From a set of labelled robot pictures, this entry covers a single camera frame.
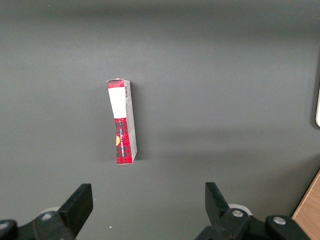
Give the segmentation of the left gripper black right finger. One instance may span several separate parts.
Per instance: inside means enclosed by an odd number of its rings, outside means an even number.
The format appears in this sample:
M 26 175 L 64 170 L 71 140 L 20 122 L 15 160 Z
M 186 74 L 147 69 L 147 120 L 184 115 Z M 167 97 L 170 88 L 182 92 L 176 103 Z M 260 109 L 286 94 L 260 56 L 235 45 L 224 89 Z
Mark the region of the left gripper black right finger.
M 308 240 L 309 236 L 290 217 L 269 215 L 258 220 L 239 207 L 230 207 L 214 182 L 205 184 L 205 210 L 210 226 L 197 240 Z

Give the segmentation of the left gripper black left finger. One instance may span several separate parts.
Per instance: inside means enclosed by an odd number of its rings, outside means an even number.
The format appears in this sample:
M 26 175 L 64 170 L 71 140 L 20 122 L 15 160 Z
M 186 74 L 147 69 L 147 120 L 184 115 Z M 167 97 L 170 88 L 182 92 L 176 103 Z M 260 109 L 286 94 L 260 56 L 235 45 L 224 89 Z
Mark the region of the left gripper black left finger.
M 18 226 L 13 219 L 1 220 L 0 238 L 2 240 L 74 240 L 92 210 L 92 185 L 83 183 L 57 210 L 46 210 L 25 225 Z

